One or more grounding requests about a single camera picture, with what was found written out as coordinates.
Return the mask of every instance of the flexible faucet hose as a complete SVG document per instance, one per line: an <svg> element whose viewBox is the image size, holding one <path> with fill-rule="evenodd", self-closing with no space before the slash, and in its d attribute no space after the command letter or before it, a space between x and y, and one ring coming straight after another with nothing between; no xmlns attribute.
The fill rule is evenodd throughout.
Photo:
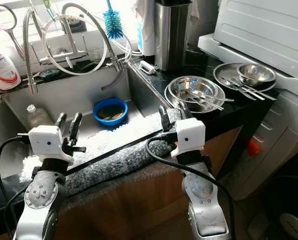
<svg viewBox="0 0 298 240"><path fill-rule="evenodd" d="M112 58L115 57L115 54L113 52L113 49L112 49L111 44L109 42L109 39L108 39L107 35L105 34L103 28L99 24L99 22L95 19L95 17L89 11L87 11L84 7L82 7L79 4L73 3L73 2L68 2L68 3L64 4L64 6L62 7L62 14L65 14L67 8L69 8L69 7L75 7L77 9L80 9L82 12L84 12L94 22L94 24L97 26L97 28L98 28L98 30L101 34L106 46L108 47L110 57L112 57Z"/></svg>
<svg viewBox="0 0 298 240"><path fill-rule="evenodd" d="M32 74L32 67L31 67L31 61L30 61L30 52L29 52L29 21L30 21L30 16L32 14L32 10L29 9L23 20L23 50L24 50L24 60L25 60L25 65L27 68L27 74L28 74L28 82L30 84L33 84L32 79L33 79L33 74Z"/></svg>

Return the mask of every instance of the black cable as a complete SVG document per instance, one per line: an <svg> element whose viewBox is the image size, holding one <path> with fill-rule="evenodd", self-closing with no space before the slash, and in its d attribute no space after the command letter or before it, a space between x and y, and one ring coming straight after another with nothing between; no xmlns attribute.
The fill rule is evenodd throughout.
<svg viewBox="0 0 298 240"><path fill-rule="evenodd" d="M214 180L213 178L211 178L210 176L196 170L196 169L193 169L191 167L188 167L188 166L185 166L185 165L182 165L182 164L178 164L178 163L175 163L175 162L172 162L172 161L168 161L168 160L165 160L157 155L155 155L149 148L149 144L152 142L152 141L156 141L156 140L162 140L161 137L152 137L150 138L149 140L147 140L147 142L145 143L145 149L147 151L147 153L153 157L154 159L156 159L157 161L163 163L163 164L167 164L167 165L170 165L170 166L173 166L173 167L176 167L176 168L179 168L179 169L182 169L182 170L185 170L185 171L188 171L188 172L191 172L193 174L196 174L198 175L199 177L202 177L206 180L208 180L209 182L211 182L212 184L216 185L217 187L219 187L220 189L222 189L224 191L224 193L227 195L228 199L229 199L229 211L230 211L230 225L231 225L231 239L232 240L236 240L236 236L235 236L235 223L234 223L234 209L233 209L233 199L230 195L230 193L228 192L228 190L222 186L220 183L218 183L216 180Z"/></svg>
<svg viewBox="0 0 298 240"><path fill-rule="evenodd" d="M10 138L8 140L6 140L1 146L0 146L0 162L1 162L1 154L2 154L2 151L3 151L3 148L8 144L8 143L11 143L11 142L14 142L14 141L19 141L21 139L21 137L19 136L16 136L16 137L13 137L13 138ZM1 191L3 193L3 196L6 200L6 202L9 201L9 197L7 195L7 191L4 187L4 184L2 182L2 178L1 178L1 171L0 171L0 188L1 188ZM13 220L15 222L15 226L18 224L18 220L17 220L17 216L15 214L15 211L13 209L13 207L11 207L11 213L12 213L12 217L13 217Z"/></svg>
<svg viewBox="0 0 298 240"><path fill-rule="evenodd" d="M12 234L12 231L11 231L11 228L9 226L9 223L8 223L8 218L7 218L7 213L8 213L8 210L10 208L10 206L12 206L11 204L14 202L14 200L20 196L22 193L25 192L25 190L28 188L28 186L30 185L31 183L29 183L27 186L25 186L25 188L23 188L22 190L20 190L18 193L16 193L7 203L7 205L5 206L4 208L4 212L3 212L3 221L4 221L4 225L7 229L7 232L8 232L8 235L9 235L9 238L10 240L13 239L13 234Z"/></svg>

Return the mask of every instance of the window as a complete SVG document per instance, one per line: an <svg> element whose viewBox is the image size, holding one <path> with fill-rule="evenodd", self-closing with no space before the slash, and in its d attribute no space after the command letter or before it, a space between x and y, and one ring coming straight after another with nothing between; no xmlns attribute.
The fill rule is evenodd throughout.
<svg viewBox="0 0 298 240"><path fill-rule="evenodd" d="M46 8L43 4L41 4L41 0L32 0L34 7L39 15L39 18L41 19L41 22L45 24L48 22L51 17L46 11ZM60 14L62 6L65 3L68 3L71 1L67 0L52 0L52 9L55 13ZM75 0L74 3L81 4L83 7L85 7L88 11L90 11L93 15L103 18L103 13L107 10L107 4L106 0L96 0L96 1L85 1L85 0ZM10 7L15 15L17 16L18 23L17 26L14 28L14 35L18 42L21 44L23 42L23 19L26 14L26 11L28 7L30 7L29 0L0 0L0 4L5 4L8 7ZM111 0L111 5L114 10L117 10L120 12L122 26L125 34L128 36L128 38L131 41L136 40L136 24L135 24L135 17L131 10L131 4L129 1L121 1L121 0ZM80 10L76 8L68 8L67 14L69 15L75 15L78 16L80 13ZM49 37L56 37L63 35L64 32L62 30L61 24L59 21L56 22L56 24L53 24L49 30L48 30L48 38ZM29 41L38 41L40 39L34 23L32 20L30 20L30 26L29 26ZM11 41L8 34L0 30L0 45L9 47L13 46L13 42Z"/></svg>

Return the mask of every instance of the bubble wrap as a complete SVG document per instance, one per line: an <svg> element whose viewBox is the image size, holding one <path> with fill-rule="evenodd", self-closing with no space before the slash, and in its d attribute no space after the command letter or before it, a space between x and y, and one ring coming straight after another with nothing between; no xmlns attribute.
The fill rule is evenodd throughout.
<svg viewBox="0 0 298 240"><path fill-rule="evenodd" d="M181 119L179 110L168 109L167 111L171 122ZM75 163L73 167L160 129L162 129L161 118L157 112L139 121L122 125L114 131L100 131L96 135L92 135L78 143L78 146L86 146L87 152L74 154ZM164 141L154 141L150 144L150 148L158 156L163 156L172 150L172 146ZM28 164L29 160L35 161L36 164ZM99 162L67 176L66 192L69 196L74 196L66 200L66 204L63 205L65 206L64 209L67 210L78 205L84 205L117 187L122 182L138 181L148 177L163 175L172 170L172 167L160 163L154 163L145 167L152 163L153 159L147 154L145 141L143 141L124 148ZM37 164L39 164L39 161L36 157L29 157L24 160L24 169L20 177L23 182L30 179L32 167L37 166ZM103 181L132 172L135 173L97 185Z"/></svg>

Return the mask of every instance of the stainless steel bowl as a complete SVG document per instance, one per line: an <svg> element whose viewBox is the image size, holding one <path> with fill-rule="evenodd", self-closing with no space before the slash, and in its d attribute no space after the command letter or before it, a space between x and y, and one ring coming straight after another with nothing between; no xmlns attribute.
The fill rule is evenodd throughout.
<svg viewBox="0 0 298 240"><path fill-rule="evenodd" d="M252 87L258 87L276 79L276 74L273 70L260 64L249 63L237 66L237 72L240 75L239 79L244 84Z"/></svg>
<svg viewBox="0 0 298 240"><path fill-rule="evenodd" d="M220 99L224 99L225 98L225 93L224 93L223 89L220 88L218 85L216 85L216 87L218 88L218 94L215 95L215 97L220 98ZM178 105L179 100L176 99L174 96L171 95L168 86L164 90L164 96L167 99L167 101L174 108L180 109L180 107ZM218 106L222 106L224 104L224 101L222 101L222 100L214 100L213 103L217 104ZM190 102L187 103L190 112L192 112L193 114L205 114L205 113L209 113L209 112L212 112L212 111L216 110L215 107L210 106L207 103L202 102L201 104L204 107L203 106L200 106L200 105L198 105L196 103L190 103Z"/></svg>
<svg viewBox="0 0 298 240"><path fill-rule="evenodd" d="M187 91L194 93L196 95L211 95L216 96L218 94L217 85L200 76L181 76L178 77L169 84L168 86L170 94L178 99L179 101L184 101L187 103L194 104L194 101L187 100Z"/></svg>

